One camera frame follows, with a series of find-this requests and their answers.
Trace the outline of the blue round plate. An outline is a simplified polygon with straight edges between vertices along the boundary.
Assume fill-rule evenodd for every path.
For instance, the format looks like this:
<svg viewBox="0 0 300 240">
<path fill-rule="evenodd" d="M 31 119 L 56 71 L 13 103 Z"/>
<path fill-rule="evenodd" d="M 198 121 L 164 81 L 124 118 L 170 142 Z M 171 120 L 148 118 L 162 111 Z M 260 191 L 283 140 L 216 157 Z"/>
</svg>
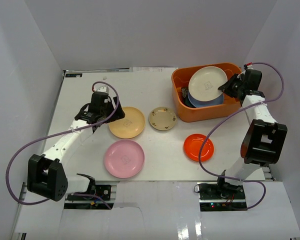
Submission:
<svg viewBox="0 0 300 240">
<path fill-rule="evenodd" d="M 187 99 L 195 108 L 203 108 L 203 107 L 210 107 L 221 105 L 224 102 L 224 95 L 221 94 L 217 98 L 209 101 L 199 101 L 191 96 L 190 93 L 187 94 Z"/>
</svg>

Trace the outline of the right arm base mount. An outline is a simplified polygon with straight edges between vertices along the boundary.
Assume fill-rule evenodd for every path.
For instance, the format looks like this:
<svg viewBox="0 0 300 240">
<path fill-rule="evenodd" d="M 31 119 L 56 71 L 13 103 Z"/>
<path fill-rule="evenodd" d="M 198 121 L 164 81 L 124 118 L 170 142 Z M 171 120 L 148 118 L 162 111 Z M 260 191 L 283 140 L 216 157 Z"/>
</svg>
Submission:
<svg viewBox="0 0 300 240">
<path fill-rule="evenodd" d="M 243 189 L 236 193 L 222 193 L 216 182 L 198 182 L 193 191 L 198 194 L 201 212 L 246 211 L 248 207 Z"/>
</svg>

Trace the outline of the teal square plate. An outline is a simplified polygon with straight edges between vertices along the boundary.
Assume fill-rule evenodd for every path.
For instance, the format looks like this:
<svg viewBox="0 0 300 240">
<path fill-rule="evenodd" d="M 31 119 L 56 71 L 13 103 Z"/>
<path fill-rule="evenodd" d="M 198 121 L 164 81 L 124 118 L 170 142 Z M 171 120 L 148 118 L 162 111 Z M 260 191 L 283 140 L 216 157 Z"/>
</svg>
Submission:
<svg viewBox="0 0 300 240">
<path fill-rule="evenodd" d="M 184 99 L 184 104 L 189 108 L 195 108 L 188 98 Z"/>
</svg>

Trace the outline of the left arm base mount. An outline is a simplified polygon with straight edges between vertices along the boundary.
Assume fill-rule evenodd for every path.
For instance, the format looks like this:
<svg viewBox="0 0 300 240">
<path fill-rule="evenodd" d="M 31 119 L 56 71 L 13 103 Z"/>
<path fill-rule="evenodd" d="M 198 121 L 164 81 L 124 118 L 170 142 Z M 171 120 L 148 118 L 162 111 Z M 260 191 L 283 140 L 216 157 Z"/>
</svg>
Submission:
<svg viewBox="0 0 300 240">
<path fill-rule="evenodd" d="M 94 196 L 68 195 L 64 202 L 66 210 L 111 210 L 114 206 L 112 198 L 112 186 L 110 184 L 99 184 L 92 187 L 89 193 Z"/>
</svg>

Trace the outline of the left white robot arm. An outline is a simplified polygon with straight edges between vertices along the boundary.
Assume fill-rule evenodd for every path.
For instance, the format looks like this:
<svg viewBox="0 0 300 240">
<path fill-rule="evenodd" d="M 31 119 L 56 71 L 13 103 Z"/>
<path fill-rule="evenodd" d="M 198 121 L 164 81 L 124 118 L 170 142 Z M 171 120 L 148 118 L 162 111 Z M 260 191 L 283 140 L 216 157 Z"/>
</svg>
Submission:
<svg viewBox="0 0 300 240">
<path fill-rule="evenodd" d="M 68 175 L 67 163 L 82 145 L 103 124 L 125 117 L 117 96 L 94 92 L 91 101 L 81 107 L 67 133 L 40 155 L 28 161 L 27 190 L 44 198 L 60 201 L 64 195 L 79 193 L 89 200 L 95 196 L 95 179 L 87 174 Z"/>
</svg>

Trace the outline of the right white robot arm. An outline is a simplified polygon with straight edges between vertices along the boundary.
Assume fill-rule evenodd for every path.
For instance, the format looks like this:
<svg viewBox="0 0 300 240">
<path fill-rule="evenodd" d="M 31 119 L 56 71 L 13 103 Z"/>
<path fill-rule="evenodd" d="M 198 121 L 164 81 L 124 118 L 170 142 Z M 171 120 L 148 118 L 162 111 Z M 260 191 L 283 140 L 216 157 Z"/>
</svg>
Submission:
<svg viewBox="0 0 300 240">
<path fill-rule="evenodd" d="M 215 192 L 223 200 L 241 191 L 243 181 L 256 170 L 276 164 L 282 152 L 288 128 L 270 114 L 265 96 L 258 90 L 261 80 L 261 71 L 246 69 L 218 88 L 229 97 L 239 99 L 249 122 L 240 157 L 217 179 Z"/>
</svg>

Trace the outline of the black floral square plate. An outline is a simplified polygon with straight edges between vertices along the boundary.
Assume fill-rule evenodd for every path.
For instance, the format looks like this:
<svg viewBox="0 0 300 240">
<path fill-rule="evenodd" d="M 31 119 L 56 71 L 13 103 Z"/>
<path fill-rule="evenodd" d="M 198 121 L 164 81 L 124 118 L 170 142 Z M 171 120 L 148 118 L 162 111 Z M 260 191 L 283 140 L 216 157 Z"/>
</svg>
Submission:
<svg viewBox="0 0 300 240">
<path fill-rule="evenodd" d="M 182 87 L 182 88 L 181 88 L 181 94 L 182 94 L 182 97 L 183 97 L 184 99 L 187 98 L 187 96 L 188 96 L 188 91 L 189 91 L 188 87 Z"/>
</svg>

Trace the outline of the cream round plate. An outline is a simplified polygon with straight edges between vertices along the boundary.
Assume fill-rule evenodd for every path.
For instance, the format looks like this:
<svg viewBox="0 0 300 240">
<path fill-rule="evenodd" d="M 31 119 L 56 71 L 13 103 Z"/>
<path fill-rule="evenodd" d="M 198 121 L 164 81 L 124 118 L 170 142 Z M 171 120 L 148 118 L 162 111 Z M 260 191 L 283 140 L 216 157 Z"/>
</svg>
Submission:
<svg viewBox="0 0 300 240">
<path fill-rule="evenodd" d="M 223 94 L 218 88 L 227 81 L 227 75 L 221 68 L 203 67 L 190 78 L 188 91 L 195 100 L 209 102 Z"/>
</svg>

